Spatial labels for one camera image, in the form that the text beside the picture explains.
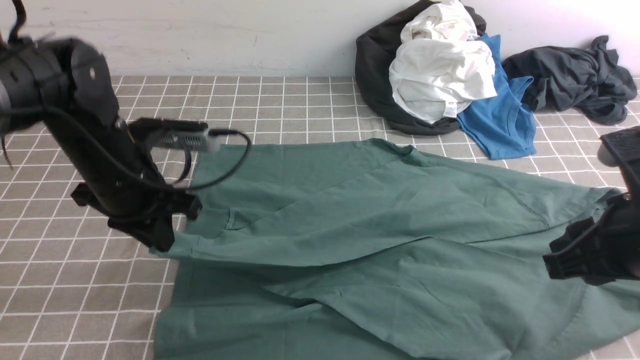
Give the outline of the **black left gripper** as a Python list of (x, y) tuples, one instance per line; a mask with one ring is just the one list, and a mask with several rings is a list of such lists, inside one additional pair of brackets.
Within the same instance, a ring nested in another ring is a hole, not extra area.
[(144, 145), (71, 145), (70, 160), (83, 178), (71, 198), (109, 218), (109, 227), (147, 248), (167, 252), (175, 241), (173, 215), (198, 218), (196, 194), (165, 182)]

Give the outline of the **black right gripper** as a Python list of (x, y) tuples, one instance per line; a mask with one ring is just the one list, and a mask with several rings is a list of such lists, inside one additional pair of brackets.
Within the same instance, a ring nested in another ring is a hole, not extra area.
[[(615, 280), (639, 280), (640, 130), (631, 127), (600, 139), (617, 160), (627, 191), (606, 201), (598, 222), (586, 218), (570, 223), (564, 234), (550, 243), (550, 253), (542, 260), (551, 280), (581, 279), (594, 287)], [(598, 275), (583, 256), (601, 256)]]

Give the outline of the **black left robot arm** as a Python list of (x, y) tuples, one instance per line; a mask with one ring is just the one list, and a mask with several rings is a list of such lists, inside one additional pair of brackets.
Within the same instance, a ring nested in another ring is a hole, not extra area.
[(128, 123), (106, 59), (77, 38), (1, 48), (1, 135), (43, 123), (83, 179), (71, 198), (105, 215), (108, 226), (148, 248), (168, 251), (174, 214), (198, 216), (201, 202), (165, 181), (151, 147), (185, 121), (142, 117)]

